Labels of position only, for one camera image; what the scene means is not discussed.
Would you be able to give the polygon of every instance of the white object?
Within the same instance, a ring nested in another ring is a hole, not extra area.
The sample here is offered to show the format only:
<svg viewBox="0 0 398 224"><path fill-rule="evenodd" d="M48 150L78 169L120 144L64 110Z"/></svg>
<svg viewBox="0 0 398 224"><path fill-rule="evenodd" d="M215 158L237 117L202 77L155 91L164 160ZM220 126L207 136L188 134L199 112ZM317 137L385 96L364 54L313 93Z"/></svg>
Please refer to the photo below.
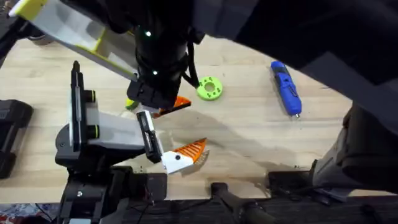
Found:
<svg viewBox="0 0 398 224"><path fill-rule="evenodd" d="M163 153L162 163L167 174L172 174L176 171L182 170L193 165L191 157L184 156L177 152L169 151Z"/></svg>

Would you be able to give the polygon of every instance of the orange object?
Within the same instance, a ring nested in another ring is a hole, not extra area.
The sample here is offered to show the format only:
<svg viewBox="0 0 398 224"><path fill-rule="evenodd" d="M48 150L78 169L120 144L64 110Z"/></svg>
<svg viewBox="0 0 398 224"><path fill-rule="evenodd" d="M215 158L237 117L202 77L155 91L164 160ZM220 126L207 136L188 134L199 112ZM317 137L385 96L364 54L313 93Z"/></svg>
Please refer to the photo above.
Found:
<svg viewBox="0 0 398 224"><path fill-rule="evenodd" d="M153 117L158 118L162 115L180 110L182 108L186 108L188 106L191 106L191 101L186 99L185 97L182 96L177 96L177 99L175 99L174 102L174 107L171 110L165 110L165 109L160 109L159 113L154 113Z"/></svg>
<svg viewBox="0 0 398 224"><path fill-rule="evenodd" d="M186 146L182 146L178 149L174 149L173 152L177 152L184 156L191 157L193 162L196 162L203 153L205 146L206 146L206 138L197 140L191 144L187 144Z"/></svg>

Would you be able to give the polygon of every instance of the blue screwdriver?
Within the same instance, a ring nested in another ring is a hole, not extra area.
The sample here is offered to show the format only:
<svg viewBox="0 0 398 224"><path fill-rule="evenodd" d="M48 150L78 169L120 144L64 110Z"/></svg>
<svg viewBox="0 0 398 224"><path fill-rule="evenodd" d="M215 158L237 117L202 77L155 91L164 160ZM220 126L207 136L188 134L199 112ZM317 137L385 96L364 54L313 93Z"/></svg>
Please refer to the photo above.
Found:
<svg viewBox="0 0 398 224"><path fill-rule="evenodd" d="M276 61L271 63L271 69L274 72L275 81L286 112L291 116L294 115L296 118L300 118L301 100L286 66L282 62Z"/></svg>

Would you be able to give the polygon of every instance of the green ring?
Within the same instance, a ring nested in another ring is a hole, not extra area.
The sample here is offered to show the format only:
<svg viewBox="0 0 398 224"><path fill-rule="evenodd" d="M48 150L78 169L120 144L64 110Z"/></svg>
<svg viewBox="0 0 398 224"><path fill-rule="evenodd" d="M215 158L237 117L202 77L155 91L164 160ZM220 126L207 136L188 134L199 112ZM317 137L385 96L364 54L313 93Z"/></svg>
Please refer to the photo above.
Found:
<svg viewBox="0 0 398 224"><path fill-rule="evenodd" d="M214 85L213 91L207 91L205 85L212 83ZM223 85L215 77L203 77L199 81L199 87L197 88L198 96L203 100L217 100L223 93Z"/></svg>

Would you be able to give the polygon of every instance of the wooden table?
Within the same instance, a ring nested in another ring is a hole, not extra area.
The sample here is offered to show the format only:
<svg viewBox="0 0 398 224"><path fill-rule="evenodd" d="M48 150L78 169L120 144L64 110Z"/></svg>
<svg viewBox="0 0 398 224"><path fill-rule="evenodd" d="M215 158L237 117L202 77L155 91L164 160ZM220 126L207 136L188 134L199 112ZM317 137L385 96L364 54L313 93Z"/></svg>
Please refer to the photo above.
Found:
<svg viewBox="0 0 398 224"><path fill-rule="evenodd" d="M124 109L129 82L56 43L39 47L28 40L14 46L0 69L0 98L33 106L11 177L0 181L0 202L59 202L67 171L54 162L55 137L68 118L70 70L81 64L85 87L97 92L102 112L131 117ZM209 184L229 183L241 197L264 197L270 170L308 169L336 140L351 102L290 69L303 103L300 120L286 115L275 90L270 57L222 39L206 37L196 47L198 75L218 77L221 98L203 101L183 83L190 108L155 120L165 150L208 138L201 164L169 176L168 198L208 198ZM138 172L163 172L145 156L126 161Z"/></svg>

